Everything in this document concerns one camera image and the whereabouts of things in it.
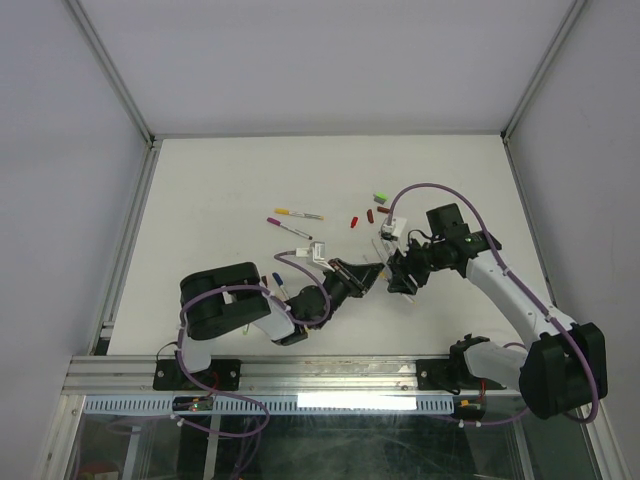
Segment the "magenta cap marker pen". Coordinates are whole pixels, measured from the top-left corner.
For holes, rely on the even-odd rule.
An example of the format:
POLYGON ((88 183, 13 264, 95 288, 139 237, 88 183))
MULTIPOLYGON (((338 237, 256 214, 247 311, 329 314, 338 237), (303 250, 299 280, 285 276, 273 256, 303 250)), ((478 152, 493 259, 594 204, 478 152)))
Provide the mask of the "magenta cap marker pen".
POLYGON ((308 234, 308 233, 306 233, 304 231, 301 231, 299 229, 296 229, 294 227, 291 227, 289 225, 286 225, 286 224, 282 223, 280 220, 277 220, 277 219, 275 219, 273 217, 267 217, 266 221, 271 225, 274 225, 274 226, 276 226, 276 227, 278 227, 280 229, 283 229, 283 230, 285 230, 285 231, 287 231, 289 233, 292 233, 292 234, 294 234, 294 235, 296 235, 298 237, 301 237, 301 238, 303 238, 305 240, 309 240, 309 241, 313 240, 313 236, 312 235, 310 235, 310 234, 308 234))

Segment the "yellow cap marker pen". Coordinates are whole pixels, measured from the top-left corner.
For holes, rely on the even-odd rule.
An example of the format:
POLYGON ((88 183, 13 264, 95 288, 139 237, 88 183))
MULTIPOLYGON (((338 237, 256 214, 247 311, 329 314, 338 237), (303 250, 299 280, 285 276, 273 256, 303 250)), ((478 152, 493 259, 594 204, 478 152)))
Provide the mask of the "yellow cap marker pen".
POLYGON ((305 218, 305 219, 319 220, 319 221, 325 220, 325 217, 322 215, 299 212, 299 211, 283 209, 283 208, 275 208, 273 212, 278 215, 291 216, 291 217, 297 217, 297 218, 305 218))

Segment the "yellow cap marker group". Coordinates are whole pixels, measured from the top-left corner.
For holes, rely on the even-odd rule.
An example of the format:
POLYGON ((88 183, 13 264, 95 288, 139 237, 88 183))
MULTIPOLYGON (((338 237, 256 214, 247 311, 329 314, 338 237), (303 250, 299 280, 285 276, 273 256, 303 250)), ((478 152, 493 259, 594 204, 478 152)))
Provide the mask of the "yellow cap marker group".
MULTIPOLYGON (((380 273, 379 276, 387 283, 388 286, 391 285, 390 277, 384 271, 382 273, 380 273)), ((413 299, 413 297, 411 297, 411 296, 409 296, 407 294, 404 294, 404 293, 396 292, 395 294, 396 294, 396 296, 399 296, 399 297, 403 298, 409 304, 414 305, 414 306, 416 305, 416 301, 413 299)))

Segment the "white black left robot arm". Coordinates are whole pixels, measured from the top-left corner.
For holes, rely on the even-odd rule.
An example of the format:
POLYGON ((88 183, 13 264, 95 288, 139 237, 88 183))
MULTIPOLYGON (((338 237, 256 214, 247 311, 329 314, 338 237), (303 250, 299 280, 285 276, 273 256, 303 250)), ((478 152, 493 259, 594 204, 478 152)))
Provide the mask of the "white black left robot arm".
POLYGON ((207 342, 253 324, 278 346, 298 343, 310 330, 323 328, 347 299, 364 297, 384 269, 380 262, 309 259, 324 276, 319 280, 294 260, 301 256, 301 251, 274 256, 311 280, 288 299, 278 298, 262 283, 252 262, 197 272, 180 282, 179 360, 174 375, 184 386, 194 389, 208 380, 212 349, 207 342))

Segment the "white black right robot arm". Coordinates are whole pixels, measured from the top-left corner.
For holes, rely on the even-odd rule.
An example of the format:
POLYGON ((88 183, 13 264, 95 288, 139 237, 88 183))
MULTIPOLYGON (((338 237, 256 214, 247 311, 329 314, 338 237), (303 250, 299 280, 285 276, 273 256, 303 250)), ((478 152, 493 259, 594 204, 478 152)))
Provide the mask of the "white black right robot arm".
POLYGON ((391 293, 414 295, 431 274, 453 270, 478 288, 519 335, 517 350, 484 336, 466 335, 449 349, 447 363, 432 370, 435 383, 452 393, 485 379, 520 393, 538 418, 567 414, 608 393, 606 346, 593 323, 579 324, 538 296, 501 259, 489 233, 473 232, 457 205, 426 214, 430 234, 409 239, 388 258, 391 293))

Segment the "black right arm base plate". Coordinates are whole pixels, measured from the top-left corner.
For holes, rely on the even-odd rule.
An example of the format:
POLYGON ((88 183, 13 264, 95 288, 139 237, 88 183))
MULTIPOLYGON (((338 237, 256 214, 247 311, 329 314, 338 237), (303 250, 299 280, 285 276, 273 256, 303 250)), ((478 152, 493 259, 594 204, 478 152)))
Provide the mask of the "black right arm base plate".
POLYGON ((420 391, 444 390, 459 395, 462 390, 505 390, 495 381, 473 376, 464 359, 431 358, 415 361, 417 386, 420 391))

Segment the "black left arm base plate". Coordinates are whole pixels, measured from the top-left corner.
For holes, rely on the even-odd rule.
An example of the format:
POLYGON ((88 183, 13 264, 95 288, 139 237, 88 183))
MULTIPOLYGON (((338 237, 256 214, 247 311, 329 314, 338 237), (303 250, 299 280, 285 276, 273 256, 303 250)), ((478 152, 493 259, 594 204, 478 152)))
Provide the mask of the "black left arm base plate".
MULTIPOLYGON (((207 388, 221 391, 237 391, 239 388, 242 362, 239 359, 212 359, 210 365, 191 375, 207 388)), ((180 368, 175 358, 156 362, 152 384, 154 391, 196 391, 194 384, 180 368)))

